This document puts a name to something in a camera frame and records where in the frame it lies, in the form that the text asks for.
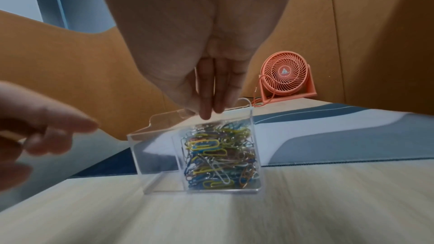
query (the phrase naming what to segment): pile of paper clips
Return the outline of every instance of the pile of paper clips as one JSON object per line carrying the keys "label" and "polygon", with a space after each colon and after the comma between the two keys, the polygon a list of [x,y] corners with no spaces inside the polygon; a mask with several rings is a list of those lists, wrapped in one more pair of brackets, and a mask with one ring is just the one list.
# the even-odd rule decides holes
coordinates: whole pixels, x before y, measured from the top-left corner
{"label": "pile of paper clips", "polygon": [[246,123],[203,124],[181,143],[190,189],[242,189],[259,177]]}

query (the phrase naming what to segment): light wood tabletop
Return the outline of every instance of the light wood tabletop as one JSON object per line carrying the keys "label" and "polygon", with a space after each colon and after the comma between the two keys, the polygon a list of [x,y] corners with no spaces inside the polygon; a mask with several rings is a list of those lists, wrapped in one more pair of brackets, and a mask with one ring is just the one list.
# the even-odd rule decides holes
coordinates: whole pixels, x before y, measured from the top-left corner
{"label": "light wood tabletop", "polygon": [[136,175],[69,179],[0,213],[0,243],[434,243],[434,160],[262,171],[257,195],[144,196]]}

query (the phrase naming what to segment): brown partition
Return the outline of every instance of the brown partition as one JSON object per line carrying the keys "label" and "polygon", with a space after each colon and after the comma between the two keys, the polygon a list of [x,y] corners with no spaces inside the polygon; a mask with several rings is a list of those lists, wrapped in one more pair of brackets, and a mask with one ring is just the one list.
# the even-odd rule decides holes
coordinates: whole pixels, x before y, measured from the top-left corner
{"label": "brown partition", "polygon": [[166,110],[116,28],[77,33],[0,12],[0,80],[75,106],[118,139]]}
{"label": "brown partition", "polygon": [[334,0],[347,103],[434,114],[434,0]]}
{"label": "brown partition", "polygon": [[289,1],[275,31],[253,57],[243,96],[253,96],[263,62],[279,51],[297,52],[310,64],[316,99],[344,102],[332,0]]}

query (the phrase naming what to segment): desk fan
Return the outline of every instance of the desk fan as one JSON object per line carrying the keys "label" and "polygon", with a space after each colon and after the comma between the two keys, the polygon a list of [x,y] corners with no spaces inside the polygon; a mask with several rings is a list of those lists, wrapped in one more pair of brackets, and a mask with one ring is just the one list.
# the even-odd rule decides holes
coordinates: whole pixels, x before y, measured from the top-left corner
{"label": "desk fan", "polygon": [[[264,62],[259,89],[261,98],[253,101],[255,106],[317,95],[311,67],[301,55],[289,51],[277,52]],[[267,92],[273,94],[271,98],[267,98]]]}

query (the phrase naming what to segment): clear plastic box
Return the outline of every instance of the clear plastic box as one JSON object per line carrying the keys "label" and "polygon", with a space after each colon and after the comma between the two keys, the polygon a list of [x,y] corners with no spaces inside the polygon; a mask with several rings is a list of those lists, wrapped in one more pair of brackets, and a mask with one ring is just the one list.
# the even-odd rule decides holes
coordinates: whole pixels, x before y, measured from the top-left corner
{"label": "clear plastic box", "polygon": [[154,115],[128,135],[145,194],[256,193],[263,184],[248,99],[210,120],[185,110]]}

